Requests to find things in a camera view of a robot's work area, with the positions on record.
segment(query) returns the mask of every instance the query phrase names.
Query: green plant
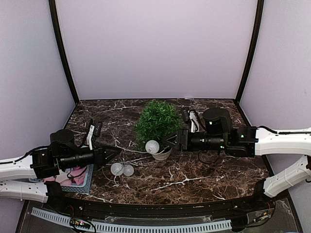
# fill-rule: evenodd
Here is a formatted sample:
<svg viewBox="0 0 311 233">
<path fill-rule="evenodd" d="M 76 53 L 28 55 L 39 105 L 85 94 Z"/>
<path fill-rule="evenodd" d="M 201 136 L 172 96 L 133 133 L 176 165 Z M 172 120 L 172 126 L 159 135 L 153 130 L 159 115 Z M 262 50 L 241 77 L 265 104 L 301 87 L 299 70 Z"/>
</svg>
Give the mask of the green plant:
<svg viewBox="0 0 311 233">
<path fill-rule="evenodd" d="M 155 140 L 163 148 L 162 138 L 181 128 L 181 118 L 174 106 L 166 102 L 152 101 L 142 111 L 134 127 L 138 149 L 145 150 L 149 140 Z"/>
</svg>

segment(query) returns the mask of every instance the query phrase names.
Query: white pot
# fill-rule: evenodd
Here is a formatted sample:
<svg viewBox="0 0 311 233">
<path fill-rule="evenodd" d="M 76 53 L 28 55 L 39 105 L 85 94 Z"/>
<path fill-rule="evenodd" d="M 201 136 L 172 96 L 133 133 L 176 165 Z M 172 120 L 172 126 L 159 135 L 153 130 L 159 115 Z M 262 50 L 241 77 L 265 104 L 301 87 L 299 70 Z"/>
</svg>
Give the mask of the white pot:
<svg viewBox="0 0 311 233">
<path fill-rule="evenodd" d="M 154 157 L 156 160 L 160 160 L 160 161 L 166 160 L 170 156 L 172 149 L 173 148 L 171 148 L 168 152 L 164 152 L 161 154 L 153 154 L 152 157 Z"/>
</svg>

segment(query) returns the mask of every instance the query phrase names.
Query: brown marble surface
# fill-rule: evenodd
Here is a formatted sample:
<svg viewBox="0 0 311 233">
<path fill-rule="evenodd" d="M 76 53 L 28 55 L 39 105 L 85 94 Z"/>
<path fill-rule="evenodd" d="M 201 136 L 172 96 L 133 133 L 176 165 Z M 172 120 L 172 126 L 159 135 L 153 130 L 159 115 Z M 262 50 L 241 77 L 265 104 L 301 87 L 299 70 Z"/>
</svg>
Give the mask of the brown marble surface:
<svg viewBox="0 0 311 233">
<path fill-rule="evenodd" d="M 90 118 L 98 117 L 103 122 L 102 135 L 98 143 L 135 149 L 136 140 L 132 129 L 143 108 L 151 100 L 86 100 L 78 104 L 67 129 L 74 131 L 76 144 L 80 144 Z M 178 110 L 188 106 L 202 113 L 210 107 L 226 108 L 230 111 L 234 127 L 244 125 L 232 100 L 161 100 Z M 212 162 L 215 153 L 201 154 L 201 158 Z M 249 196 L 257 181 L 268 177 L 261 157 L 234 158 L 221 153 L 215 164 L 206 165 L 198 161 L 197 152 L 173 150 L 165 161 L 156 161 L 149 154 L 123 151 L 109 164 L 121 162 L 131 164 L 134 175 L 114 177 L 110 165 L 94 170 L 89 194 L 68 196 L 122 204 L 187 204 L 206 201 L 228 200 Z"/>
</svg>

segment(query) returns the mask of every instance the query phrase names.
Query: blue basket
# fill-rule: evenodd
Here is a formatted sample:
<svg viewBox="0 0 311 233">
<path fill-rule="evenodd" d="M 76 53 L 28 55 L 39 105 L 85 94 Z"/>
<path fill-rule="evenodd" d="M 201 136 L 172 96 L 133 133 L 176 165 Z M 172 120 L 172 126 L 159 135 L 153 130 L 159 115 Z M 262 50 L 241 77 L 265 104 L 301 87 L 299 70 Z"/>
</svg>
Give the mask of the blue basket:
<svg viewBox="0 0 311 233">
<path fill-rule="evenodd" d="M 77 185 L 73 183 L 72 185 L 62 185 L 62 190 L 64 192 L 71 192 L 71 193 L 89 193 L 92 183 L 92 175 L 93 175 L 93 167 L 94 165 L 88 165 L 86 169 L 86 175 L 84 178 L 84 182 L 81 185 Z M 38 183 L 42 182 L 39 179 L 29 179 L 30 182 Z"/>
</svg>

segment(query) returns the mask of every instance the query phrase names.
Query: ball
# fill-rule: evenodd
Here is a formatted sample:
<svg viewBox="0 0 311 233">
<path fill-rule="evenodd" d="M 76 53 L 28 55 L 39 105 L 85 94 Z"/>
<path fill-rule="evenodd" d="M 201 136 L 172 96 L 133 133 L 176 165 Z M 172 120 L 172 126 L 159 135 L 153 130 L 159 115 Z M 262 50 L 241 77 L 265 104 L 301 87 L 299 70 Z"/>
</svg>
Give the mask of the ball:
<svg viewBox="0 0 311 233">
<path fill-rule="evenodd" d="M 114 176 L 120 176 L 124 172 L 124 167 L 120 163 L 114 163 L 111 165 L 110 171 Z"/>
<path fill-rule="evenodd" d="M 160 145 L 157 141 L 150 140 L 146 143 L 145 148 L 149 154 L 156 154 L 160 149 Z"/>
<path fill-rule="evenodd" d="M 123 172 L 123 174 L 124 174 L 125 176 L 131 176 L 131 175 L 133 175 L 133 174 L 134 174 L 134 168 L 133 168 L 133 166 L 132 166 L 132 165 L 126 165 L 126 166 L 124 167 L 124 172 Z"/>
</svg>

